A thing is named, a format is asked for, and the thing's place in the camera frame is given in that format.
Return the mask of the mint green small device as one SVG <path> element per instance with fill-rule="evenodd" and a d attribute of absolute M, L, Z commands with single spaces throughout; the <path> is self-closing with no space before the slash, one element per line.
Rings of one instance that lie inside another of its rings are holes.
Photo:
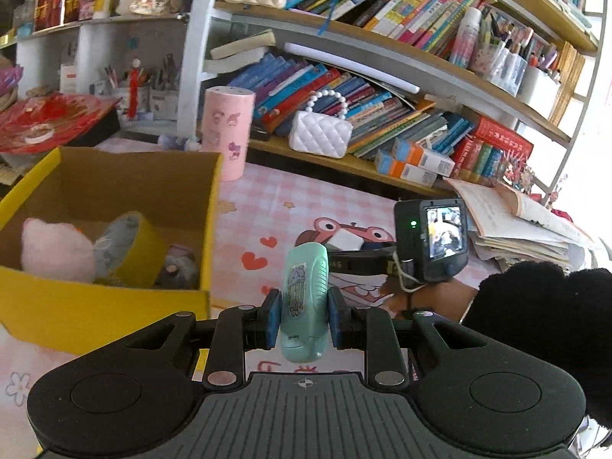
<path fill-rule="evenodd" d="M 327 249 L 309 241 L 287 254 L 283 275 L 280 344 L 284 358 L 305 365 L 325 355 L 328 327 Z"/>

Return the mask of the white quilted pearl handbag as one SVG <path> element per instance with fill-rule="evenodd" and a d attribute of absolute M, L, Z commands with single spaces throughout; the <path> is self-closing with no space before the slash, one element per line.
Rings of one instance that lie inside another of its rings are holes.
<path fill-rule="evenodd" d="M 314 111 L 316 103 L 326 98 L 340 103 L 340 111 L 334 116 Z M 313 92 L 306 107 L 293 117 L 288 146 L 296 152 L 339 160 L 347 153 L 353 128 L 347 120 L 347 99 L 341 93 L 332 89 Z"/>

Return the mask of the white pen holder box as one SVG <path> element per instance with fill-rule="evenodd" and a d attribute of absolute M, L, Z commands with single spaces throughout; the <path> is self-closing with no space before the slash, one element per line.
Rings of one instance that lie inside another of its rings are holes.
<path fill-rule="evenodd" d="M 112 88 L 107 80 L 103 80 L 90 84 L 89 92 L 97 96 L 115 98 L 117 100 L 115 110 L 122 121 L 177 120 L 178 92 L 176 90 L 156 90 L 150 85 L 140 86 L 137 90 L 134 117 L 129 117 L 130 89 L 128 87 Z"/>

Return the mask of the stack of open books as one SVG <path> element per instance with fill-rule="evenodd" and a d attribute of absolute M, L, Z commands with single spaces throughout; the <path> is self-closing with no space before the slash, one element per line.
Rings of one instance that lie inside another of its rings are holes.
<path fill-rule="evenodd" d="M 593 241 L 529 196 L 506 184 L 445 181 L 466 204 L 468 234 L 480 260 L 495 260 L 502 269 L 521 261 L 552 262 L 567 272 L 597 266 Z"/>

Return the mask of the orange blue box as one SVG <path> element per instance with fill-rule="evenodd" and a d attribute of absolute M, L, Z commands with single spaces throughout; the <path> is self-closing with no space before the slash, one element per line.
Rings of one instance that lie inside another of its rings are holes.
<path fill-rule="evenodd" d="M 456 166 L 456 163 L 449 156 L 441 155 L 439 152 L 404 139 L 394 141 L 391 155 L 399 162 L 419 167 L 443 177 L 449 177 L 454 166 Z"/>
<path fill-rule="evenodd" d="M 374 167 L 380 174 L 420 184 L 423 187 L 432 187 L 438 177 L 434 172 L 396 160 L 386 150 L 378 150 L 374 158 Z"/>

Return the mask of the small toy car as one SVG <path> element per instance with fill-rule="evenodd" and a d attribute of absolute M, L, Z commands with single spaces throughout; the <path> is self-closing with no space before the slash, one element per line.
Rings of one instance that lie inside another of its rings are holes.
<path fill-rule="evenodd" d="M 155 287 L 160 289 L 196 290 L 199 285 L 199 268 L 189 247 L 172 244 L 164 266 L 156 277 Z"/>

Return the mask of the lower orange blue box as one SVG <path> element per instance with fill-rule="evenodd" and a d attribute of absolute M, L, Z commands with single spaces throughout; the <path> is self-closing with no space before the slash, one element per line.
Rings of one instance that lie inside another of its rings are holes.
<path fill-rule="evenodd" d="M 386 150 L 378 150 L 374 158 L 374 167 L 380 174 L 420 184 L 423 187 L 432 187 L 438 177 L 434 172 L 396 160 Z"/>

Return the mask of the yellow tape roll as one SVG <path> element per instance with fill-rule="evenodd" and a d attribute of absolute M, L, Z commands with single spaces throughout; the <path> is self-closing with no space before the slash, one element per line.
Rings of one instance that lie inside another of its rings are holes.
<path fill-rule="evenodd" d="M 127 212 L 94 243 L 94 281 L 122 288 L 153 288 L 167 250 L 166 241 L 141 212 Z"/>

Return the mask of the red hanging tassel ornament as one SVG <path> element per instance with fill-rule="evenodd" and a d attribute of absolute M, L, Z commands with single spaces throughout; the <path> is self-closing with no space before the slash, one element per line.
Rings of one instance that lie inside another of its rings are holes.
<path fill-rule="evenodd" d="M 140 59 L 134 58 L 129 72 L 128 120 L 134 120 L 137 116 L 140 68 Z"/>

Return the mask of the pink plush chick toy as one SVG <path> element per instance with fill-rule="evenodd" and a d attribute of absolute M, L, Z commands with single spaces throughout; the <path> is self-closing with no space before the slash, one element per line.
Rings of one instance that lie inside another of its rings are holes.
<path fill-rule="evenodd" d="M 50 280 L 92 283 L 96 275 L 93 242 L 70 223 L 28 218 L 22 228 L 23 272 Z"/>

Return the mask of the yellow cardboard box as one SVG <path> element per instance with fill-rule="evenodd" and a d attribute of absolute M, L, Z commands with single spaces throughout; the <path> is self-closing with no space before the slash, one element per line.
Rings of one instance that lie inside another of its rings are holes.
<path fill-rule="evenodd" d="M 217 153 L 60 147 L 1 200 L 1 324 L 83 354 L 177 311 L 210 314 Z M 94 245 L 95 280 L 23 272 L 22 231 L 70 224 Z"/>

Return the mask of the white power adapter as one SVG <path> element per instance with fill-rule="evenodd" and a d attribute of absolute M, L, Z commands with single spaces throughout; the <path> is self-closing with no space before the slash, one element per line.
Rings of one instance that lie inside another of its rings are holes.
<path fill-rule="evenodd" d="M 326 246 L 334 251 L 354 252 L 360 251 L 362 244 L 364 244 L 364 239 L 361 236 L 350 230 L 340 228 L 329 238 Z"/>

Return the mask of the small spray bottle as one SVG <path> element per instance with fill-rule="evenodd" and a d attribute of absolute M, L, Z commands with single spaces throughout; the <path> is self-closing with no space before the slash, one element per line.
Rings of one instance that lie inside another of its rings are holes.
<path fill-rule="evenodd" d="M 196 138 L 183 138 L 178 136 L 161 135 L 158 137 L 157 145 L 164 150 L 175 151 L 200 151 L 201 144 Z"/>

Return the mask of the upper orange blue box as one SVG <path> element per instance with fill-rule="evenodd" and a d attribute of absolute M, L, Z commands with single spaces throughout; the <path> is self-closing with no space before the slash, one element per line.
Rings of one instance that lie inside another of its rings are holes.
<path fill-rule="evenodd" d="M 449 177 L 454 166 L 456 166 L 456 163 L 449 156 L 441 155 L 439 152 L 404 139 L 394 141 L 391 155 L 399 162 L 419 167 L 443 177 Z"/>

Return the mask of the pink cartoon cylinder canister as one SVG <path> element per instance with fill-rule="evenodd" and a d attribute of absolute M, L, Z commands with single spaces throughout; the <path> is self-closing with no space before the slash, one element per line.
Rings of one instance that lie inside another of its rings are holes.
<path fill-rule="evenodd" d="M 204 92 L 201 144 L 206 152 L 221 155 L 221 179 L 243 176 L 255 93 L 246 88 L 214 86 Z"/>

